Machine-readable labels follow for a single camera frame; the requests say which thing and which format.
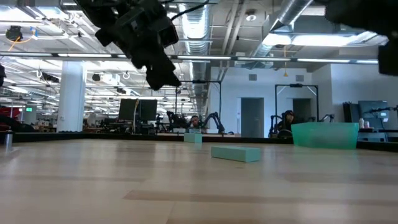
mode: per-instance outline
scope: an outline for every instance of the pillar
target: pillar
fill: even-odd
[[[87,72],[84,62],[63,62],[57,132],[82,131]]]

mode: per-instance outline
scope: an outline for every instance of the door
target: door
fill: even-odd
[[[244,138],[264,137],[264,99],[242,98],[241,135]]]
[[[311,117],[311,99],[293,99],[293,112],[296,122],[307,122]]]

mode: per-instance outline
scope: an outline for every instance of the foam block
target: foam block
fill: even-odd
[[[259,148],[236,146],[212,146],[211,156],[220,159],[229,159],[241,162],[259,161],[261,157]]]
[[[197,133],[185,133],[184,142],[201,143],[201,134]]]

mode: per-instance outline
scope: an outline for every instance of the plastic bin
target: plastic bin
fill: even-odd
[[[356,149],[358,123],[317,123],[293,124],[295,146],[328,149]]]

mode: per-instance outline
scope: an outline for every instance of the monitor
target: monitor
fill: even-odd
[[[143,121],[156,121],[157,100],[140,100],[139,116]]]
[[[380,110],[388,107],[387,101],[358,101],[359,113],[362,118],[378,118],[388,121],[389,110]]]
[[[120,101],[119,119],[132,121],[137,100],[122,99]],[[139,100],[136,111],[136,119],[142,121],[155,121],[157,100]]]
[[[115,122],[116,122],[116,119],[114,119],[114,118],[105,118],[104,119],[104,124],[105,125],[109,125],[109,124],[115,123]]]
[[[134,108],[137,100],[122,99],[119,107],[119,119],[132,121],[134,119]]]

